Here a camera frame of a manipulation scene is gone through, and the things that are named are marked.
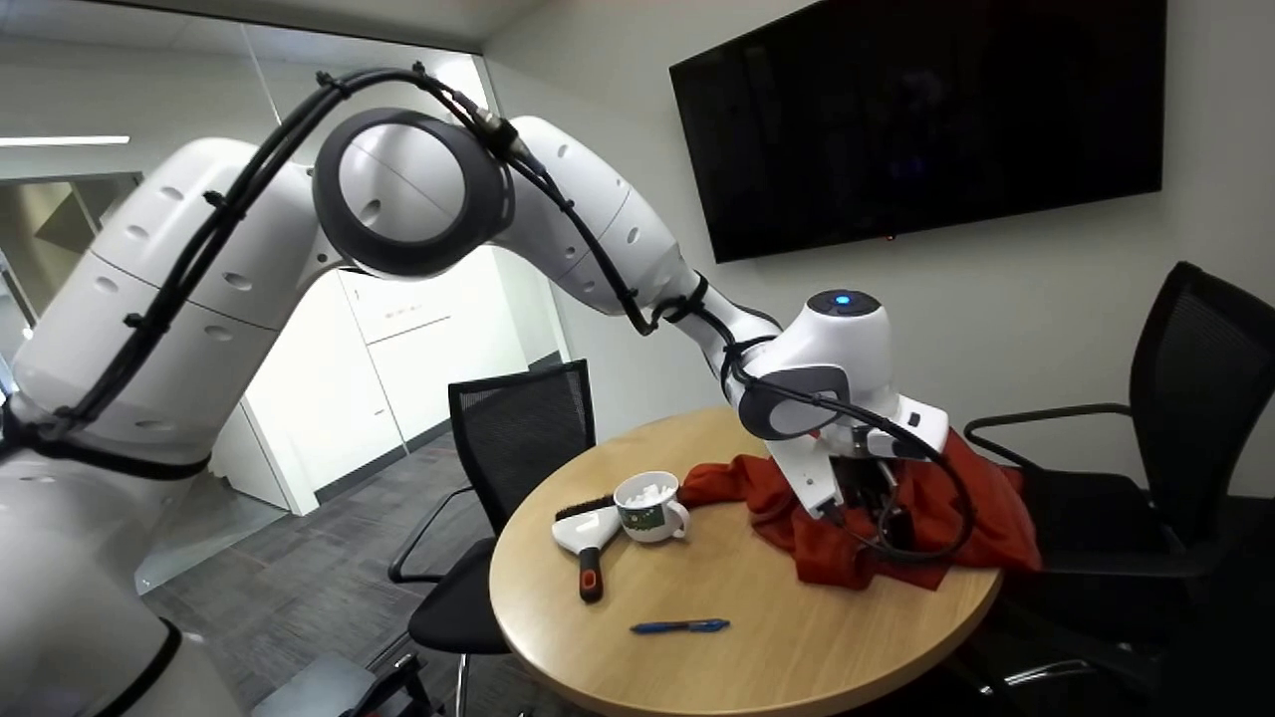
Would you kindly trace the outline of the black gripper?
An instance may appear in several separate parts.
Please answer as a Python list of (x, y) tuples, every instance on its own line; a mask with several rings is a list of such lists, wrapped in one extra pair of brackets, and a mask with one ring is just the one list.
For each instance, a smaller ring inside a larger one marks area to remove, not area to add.
[(864, 510), (872, 522), (905, 513), (902, 477), (880, 457), (840, 457), (836, 461), (840, 496), (855, 510)]

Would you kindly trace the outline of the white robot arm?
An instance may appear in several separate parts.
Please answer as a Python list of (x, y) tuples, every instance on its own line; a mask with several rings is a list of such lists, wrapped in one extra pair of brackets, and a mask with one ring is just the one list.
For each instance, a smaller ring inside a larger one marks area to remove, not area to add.
[(137, 594), (168, 510), (307, 286), (430, 281), (496, 242), (602, 315), (657, 315), (819, 520), (840, 457), (936, 457), (948, 413), (889, 380), (889, 315), (821, 290), (792, 324), (730, 302), (653, 209), (538, 115), (496, 141), (364, 113), (298, 169), (193, 141), (103, 223), (18, 351), (0, 457), (0, 717), (238, 717), (194, 638)]

